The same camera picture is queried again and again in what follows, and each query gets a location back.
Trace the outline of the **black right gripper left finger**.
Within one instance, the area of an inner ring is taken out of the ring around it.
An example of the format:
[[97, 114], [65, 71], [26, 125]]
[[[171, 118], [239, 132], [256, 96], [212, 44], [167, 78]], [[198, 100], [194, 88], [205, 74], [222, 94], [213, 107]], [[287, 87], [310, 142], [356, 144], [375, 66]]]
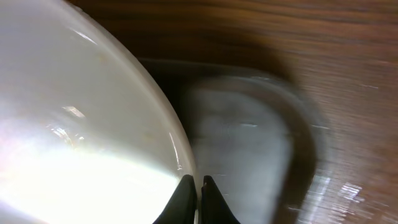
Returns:
[[192, 175], [184, 175], [154, 224], [193, 224], [197, 191]]

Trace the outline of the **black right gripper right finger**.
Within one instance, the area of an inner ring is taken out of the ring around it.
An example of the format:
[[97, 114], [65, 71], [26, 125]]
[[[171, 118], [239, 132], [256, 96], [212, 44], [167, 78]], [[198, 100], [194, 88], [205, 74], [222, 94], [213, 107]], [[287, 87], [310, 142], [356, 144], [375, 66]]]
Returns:
[[209, 175], [204, 176], [201, 188], [201, 223], [240, 224]]

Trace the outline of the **pale blue plate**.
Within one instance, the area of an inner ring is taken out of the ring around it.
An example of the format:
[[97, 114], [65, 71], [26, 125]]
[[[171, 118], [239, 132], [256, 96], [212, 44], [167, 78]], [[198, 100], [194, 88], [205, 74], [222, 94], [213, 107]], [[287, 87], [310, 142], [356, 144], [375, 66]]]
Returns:
[[65, 1], [1, 2], [1, 222], [154, 223], [187, 136], [144, 66]]

